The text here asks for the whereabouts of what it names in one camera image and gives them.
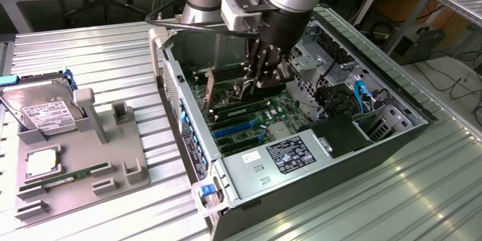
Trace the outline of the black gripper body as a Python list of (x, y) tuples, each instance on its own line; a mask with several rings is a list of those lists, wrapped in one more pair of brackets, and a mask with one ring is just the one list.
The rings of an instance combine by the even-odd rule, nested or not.
[(260, 42), (287, 54), (304, 33), (311, 16), (311, 10), (302, 13), (284, 10), (263, 13), (259, 23)]

